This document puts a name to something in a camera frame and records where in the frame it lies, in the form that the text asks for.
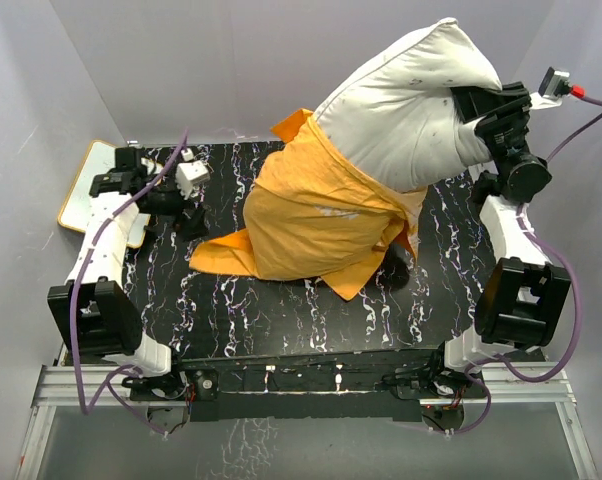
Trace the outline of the white pillow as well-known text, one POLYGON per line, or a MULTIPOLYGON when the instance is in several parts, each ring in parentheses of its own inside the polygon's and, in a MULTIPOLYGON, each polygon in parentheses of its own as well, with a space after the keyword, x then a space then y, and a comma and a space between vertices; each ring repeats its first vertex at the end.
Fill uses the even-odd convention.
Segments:
POLYGON ((358 67, 313 117, 352 165, 406 193, 490 159, 476 121, 456 112, 455 87, 498 92, 502 84, 457 20, 444 18, 358 67))

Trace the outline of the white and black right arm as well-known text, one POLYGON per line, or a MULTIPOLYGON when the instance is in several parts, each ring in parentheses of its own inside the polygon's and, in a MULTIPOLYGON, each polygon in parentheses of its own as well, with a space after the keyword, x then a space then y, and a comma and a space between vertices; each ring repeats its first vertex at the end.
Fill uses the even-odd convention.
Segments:
POLYGON ((500 91, 455 87, 459 118, 474 122, 496 170, 482 172, 472 200, 489 233, 496 266, 475 307, 471 327, 441 344, 420 368, 402 367, 385 375, 383 385, 408 399, 430 391, 459 399, 481 368, 509 353, 549 344, 561 315, 571 279, 534 241, 526 207, 551 180, 546 160, 532 154, 526 136, 530 114, 561 105, 570 87, 529 92, 522 83, 500 91))

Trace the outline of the orange cartoon print pillowcase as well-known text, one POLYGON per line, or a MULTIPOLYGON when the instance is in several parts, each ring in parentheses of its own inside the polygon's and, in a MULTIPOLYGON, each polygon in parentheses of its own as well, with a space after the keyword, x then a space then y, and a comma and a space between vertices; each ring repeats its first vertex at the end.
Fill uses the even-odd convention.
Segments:
POLYGON ((267 156, 246 197, 244 228, 199 244, 191 269, 273 281, 319 277, 350 301, 392 243, 418 254, 426 189, 401 194, 364 174, 309 110, 272 131, 284 147, 267 156))

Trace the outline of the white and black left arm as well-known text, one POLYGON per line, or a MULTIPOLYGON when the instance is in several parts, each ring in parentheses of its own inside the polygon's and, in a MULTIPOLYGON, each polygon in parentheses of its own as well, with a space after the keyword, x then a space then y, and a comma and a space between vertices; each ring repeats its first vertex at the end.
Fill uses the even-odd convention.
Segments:
POLYGON ((166 217, 191 242, 207 233, 205 210, 192 197, 209 178, 206 165, 179 144, 161 167, 150 167, 137 146, 114 151, 114 165, 94 176, 89 220, 75 265, 47 303, 81 381, 80 360, 92 356, 121 367, 125 385, 159 398, 180 399, 187 374, 169 346, 145 333, 142 316, 123 287, 130 234, 140 215, 166 217))

